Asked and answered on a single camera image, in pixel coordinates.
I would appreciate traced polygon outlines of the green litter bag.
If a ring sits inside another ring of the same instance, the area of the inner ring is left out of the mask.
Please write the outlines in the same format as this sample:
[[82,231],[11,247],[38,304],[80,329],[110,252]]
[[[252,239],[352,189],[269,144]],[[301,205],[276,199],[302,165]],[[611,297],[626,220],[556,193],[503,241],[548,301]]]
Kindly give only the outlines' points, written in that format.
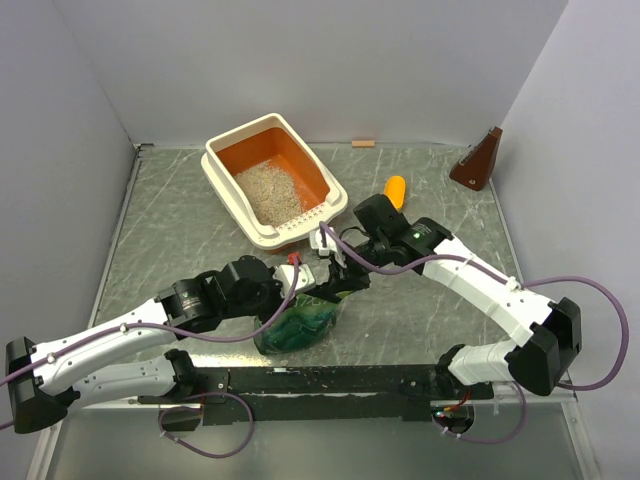
[[292,353],[308,349],[325,338],[337,323],[338,304],[320,308],[287,309],[271,327],[253,341],[262,355]]

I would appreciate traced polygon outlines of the yellow plastic litter scoop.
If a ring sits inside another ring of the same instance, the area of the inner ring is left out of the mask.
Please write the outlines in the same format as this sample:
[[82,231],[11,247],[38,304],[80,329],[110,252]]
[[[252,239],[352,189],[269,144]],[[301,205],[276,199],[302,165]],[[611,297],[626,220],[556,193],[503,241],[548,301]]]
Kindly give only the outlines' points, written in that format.
[[397,211],[404,207],[406,189],[406,180],[400,175],[391,176],[385,184],[383,194]]

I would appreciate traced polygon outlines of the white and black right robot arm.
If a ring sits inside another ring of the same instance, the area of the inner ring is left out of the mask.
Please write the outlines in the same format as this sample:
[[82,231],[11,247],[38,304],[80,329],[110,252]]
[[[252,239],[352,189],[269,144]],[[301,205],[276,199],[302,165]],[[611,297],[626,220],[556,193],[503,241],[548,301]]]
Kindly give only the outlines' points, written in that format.
[[515,382],[548,396],[561,383],[581,347],[581,311],[568,298],[554,301],[522,285],[474,254],[448,229],[422,217],[414,223],[383,194],[354,211],[366,242],[350,247],[326,223],[316,237],[365,272],[412,270],[455,292],[497,324],[507,340],[452,348],[436,375],[441,394],[458,398],[478,383]]

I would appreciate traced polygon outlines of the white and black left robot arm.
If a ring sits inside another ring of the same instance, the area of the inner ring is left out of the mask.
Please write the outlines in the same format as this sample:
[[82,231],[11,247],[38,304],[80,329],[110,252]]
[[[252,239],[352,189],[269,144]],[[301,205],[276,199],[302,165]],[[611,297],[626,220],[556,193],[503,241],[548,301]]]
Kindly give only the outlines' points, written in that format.
[[6,346],[6,376],[17,434],[43,430],[64,419],[73,408],[127,396],[189,400],[197,376],[181,354],[161,356],[138,367],[124,357],[148,348],[193,338],[216,342],[212,331],[222,321],[256,317],[263,333],[292,304],[313,289],[311,268],[298,257],[269,267],[243,256],[221,270],[181,279],[132,311],[78,334],[36,343],[18,337]]

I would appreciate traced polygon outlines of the black bag clip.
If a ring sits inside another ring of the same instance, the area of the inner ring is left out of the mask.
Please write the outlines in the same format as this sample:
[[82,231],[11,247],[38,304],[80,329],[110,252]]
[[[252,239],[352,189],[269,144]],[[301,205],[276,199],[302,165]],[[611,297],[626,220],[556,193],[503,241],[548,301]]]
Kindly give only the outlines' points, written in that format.
[[345,296],[368,289],[369,286],[370,278],[368,275],[330,276],[327,281],[315,286],[307,294],[323,301],[338,304]]

